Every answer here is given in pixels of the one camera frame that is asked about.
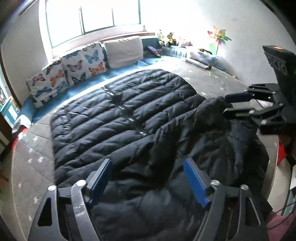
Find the window frame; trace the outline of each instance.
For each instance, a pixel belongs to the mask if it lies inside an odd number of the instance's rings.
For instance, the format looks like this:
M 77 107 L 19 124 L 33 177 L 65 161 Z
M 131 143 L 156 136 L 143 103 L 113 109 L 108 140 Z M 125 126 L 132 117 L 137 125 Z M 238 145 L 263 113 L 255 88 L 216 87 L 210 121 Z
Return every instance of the window frame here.
M 79 19 L 80 19 L 80 27 L 81 27 L 81 32 L 82 34 L 81 35 L 78 35 L 74 38 L 71 38 L 71 39 L 68 39 L 56 46 L 53 46 L 52 45 L 52 40 L 51 40 L 51 37 L 50 37 L 50 33 L 49 33 L 49 27 L 48 27 L 48 21 L 47 21 L 47 2 L 50 1 L 50 0 L 45 0 L 45 18 L 46 18 L 46 26 L 47 26 L 47 33 L 48 33 L 48 37 L 49 37 L 49 42 L 50 42 L 50 46 L 51 48 L 55 48 L 63 43 L 66 43 L 72 39 L 75 39 L 77 37 L 80 37 L 80 36 L 84 36 L 86 34 L 89 34 L 89 33 L 93 33 L 93 32 L 96 32 L 96 31 L 99 31 L 99 30 L 103 30 L 103 29 L 107 29 L 107 28 L 113 28 L 113 27 L 118 27 L 118 26 L 126 26 L 126 25 L 137 25 L 137 24 L 142 24 L 141 23 L 141 6 L 140 6 L 140 1 L 141 0 L 138 0 L 138 16 L 139 16 L 139 23 L 133 23 L 133 24 L 125 24 L 125 25 L 114 25 L 114 14 L 113 14 L 113 8 L 112 8 L 112 21 L 113 21 L 113 26 L 108 26 L 108 27 L 104 27 L 104 28 L 98 28 L 98 29 L 94 29 L 94 30 L 91 30 L 91 31 L 88 31 L 86 32 L 85 29 L 84 29 L 84 23 L 83 23 L 83 14 L 82 14 L 82 7 L 80 6 L 78 8 L 78 11 L 79 11 Z

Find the butterfly pattern pillow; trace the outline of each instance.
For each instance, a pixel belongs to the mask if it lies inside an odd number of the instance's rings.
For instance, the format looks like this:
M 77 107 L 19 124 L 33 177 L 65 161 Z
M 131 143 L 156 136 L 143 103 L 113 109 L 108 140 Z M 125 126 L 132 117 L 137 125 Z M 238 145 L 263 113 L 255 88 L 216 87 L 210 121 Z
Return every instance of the butterfly pattern pillow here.
M 43 68 L 41 73 L 27 80 L 27 87 L 36 108 L 69 87 L 61 60 Z
M 62 57 L 62 63 L 69 85 L 106 72 L 106 59 L 100 42 L 84 46 L 82 49 Z

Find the bed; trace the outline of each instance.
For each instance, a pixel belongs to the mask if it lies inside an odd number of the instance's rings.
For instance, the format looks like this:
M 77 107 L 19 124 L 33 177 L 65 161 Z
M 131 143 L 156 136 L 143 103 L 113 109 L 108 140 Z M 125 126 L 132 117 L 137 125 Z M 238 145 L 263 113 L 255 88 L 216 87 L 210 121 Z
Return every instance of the bed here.
M 218 69 L 212 68 L 210 71 L 205 71 L 186 63 L 184 59 L 159 62 L 138 69 L 136 72 L 144 69 L 162 69 L 177 74 L 187 81 L 200 96 L 205 98 L 224 96 L 245 89 L 245 85 L 240 81 Z M 64 102 L 33 125 L 17 142 L 13 154 L 12 188 L 17 217 L 25 238 L 29 235 L 30 226 L 40 198 L 47 187 L 54 183 L 55 162 L 50 127 L 52 115 L 69 102 L 121 77 L 123 75 L 104 81 Z M 274 143 L 274 137 L 265 138 L 264 140 L 265 146 L 270 150 L 272 150 Z M 274 153 L 270 152 L 270 159 L 275 163 Z

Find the plastic bag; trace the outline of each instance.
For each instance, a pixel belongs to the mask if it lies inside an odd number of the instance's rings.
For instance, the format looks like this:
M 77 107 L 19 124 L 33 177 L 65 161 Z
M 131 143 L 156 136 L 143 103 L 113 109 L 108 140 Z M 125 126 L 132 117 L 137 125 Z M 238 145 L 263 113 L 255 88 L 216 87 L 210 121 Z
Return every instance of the plastic bag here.
M 187 46 L 187 58 L 192 58 L 207 66 L 215 66 L 218 61 L 218 55 L 209 54 L 207 52 L 201 52 L 193 46 Z

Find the black down jacket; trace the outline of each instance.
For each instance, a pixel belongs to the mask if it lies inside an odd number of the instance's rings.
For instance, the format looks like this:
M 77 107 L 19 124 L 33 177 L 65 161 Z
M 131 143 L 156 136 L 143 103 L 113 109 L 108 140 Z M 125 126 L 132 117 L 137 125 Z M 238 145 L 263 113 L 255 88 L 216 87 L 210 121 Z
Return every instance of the black down jacket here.
M 249 122 L 222 116 L 227 106 L 161 69 L 120 78 L 52 117 L 55 182 L 71 186 L 110 158 L 112 179 L 91 211 L 104 239 L 191 241 L 204 211 L 185 157 L 225 185 L 262 187 L 267 152 Z

